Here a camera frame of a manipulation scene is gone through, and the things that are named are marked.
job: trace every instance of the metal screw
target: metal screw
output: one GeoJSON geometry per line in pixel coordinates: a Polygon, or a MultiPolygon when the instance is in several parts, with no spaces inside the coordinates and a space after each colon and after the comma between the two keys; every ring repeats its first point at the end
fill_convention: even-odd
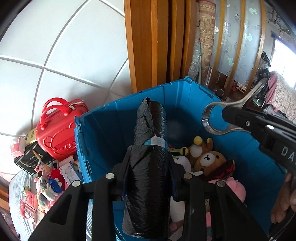
{"type": "Polygon", "coordinates": [[[72,182],[72,186],[78,187],[78,186],[80,186],[80,183],[81,183],[80,181],[76,180],[76,181],[72,182]]]}
{"type": "Polygon", "coordinates": [[[223,188],[223,187],[225,187],[226,183],[224,181],[217,181],[217,185],[218,185],[218,187],[223,188]]]}
{"type": "Polygon", "coordinates": [[[115,175],[113,173],[107,173],[105,176],[107,179],[112,179],[115,177],[115,175]]]}
{"type": "Polygon", "coordinates": [[[185,173],[184,178],[190,179],[190,178],[192,178],[192,175],[190,173],[185,173]]]}

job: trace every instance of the metal hook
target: metal hook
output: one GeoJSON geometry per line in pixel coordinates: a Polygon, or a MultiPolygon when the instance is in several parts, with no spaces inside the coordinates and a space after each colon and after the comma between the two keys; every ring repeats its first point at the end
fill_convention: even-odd
{"type": "Polygon", "coordinates": [[[226,106],[233,106],[238,109],[242,109],[249,101],[251,101],[263,89],[267,81],[268,81],[267,78],[263,78],[262,80],[260,80],[260,82],[244,98],[242,98],[239,101],[235,101],[235,102],[215,101],[215,102],[209,103],[205,107],[202,113],[202,125],[204,126],[204,128],[213,135],[224,135],[232,131],[246,131],[243,128],[240,128],[233,124],[229,124],[225,130],[216,129],[211,125],[209,121],[211,112],[216,105],[219,105],[223,108],[226,106]]]}

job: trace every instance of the red box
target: red box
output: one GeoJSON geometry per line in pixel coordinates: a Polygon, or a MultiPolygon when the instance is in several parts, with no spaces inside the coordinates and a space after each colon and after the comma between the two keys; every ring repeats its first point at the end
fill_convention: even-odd
{"type": "Polygon", "coordinates": [[[36,127],[36,139],[38,143],[55,159],[62,161],[76,153],[76,142],[74,135],[75,116],[81,116],[88,112],[87,106],[81,99],[70,102],[62,98],[52,98],[45,103],[40,121],[36,127]],[[50,107],[52,102],[60,102],[50,107]]]}
{"type": "Polygon", "coordinates": [[[31,206],[34,209],[38,208],[38,201],[35,194],[31,193],[30,191],[26,191],[26,194],[24,195],[25,203],[31,206]]]}

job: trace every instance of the bed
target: bed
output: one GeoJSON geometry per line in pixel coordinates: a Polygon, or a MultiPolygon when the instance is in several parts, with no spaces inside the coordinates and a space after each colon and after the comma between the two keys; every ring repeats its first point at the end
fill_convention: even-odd
{"type": "MultiPolygon", "coordinates": [[[[21,241],[27,241],[34,231],[34,226],[31,221],[24,219],[20,215],[20,199],[24,200],[22,189],[24,186],[30,186],[32,193],[37,193],[36,184],[34,178],[37,174],[31,176],[25,171],[20,171],[9,184],[9,208],[11,218],[15,227],[16,232],[20,235],[21,241]]],[[[86,221],[86,240],[91,241],[91,216],[92,216],[92,202],[89,201],[89,207],[87,212],[86,221]]]]}

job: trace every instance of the blue plush toy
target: blue plush toy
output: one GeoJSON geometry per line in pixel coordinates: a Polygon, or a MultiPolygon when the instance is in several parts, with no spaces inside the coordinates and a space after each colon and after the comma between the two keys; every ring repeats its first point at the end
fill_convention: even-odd
{"type": "Polygon", "coordinates": [[[52,187],[52,190],[54,192],[56,192],[56,193],[62,193],[62,189],[61,189],[62,183],[61,182],[58,182],[59,180],[57,178],[56,178],[56,180],[53,179],[53,178],[50,178],[49,179],[49,184],[52,187]]]}

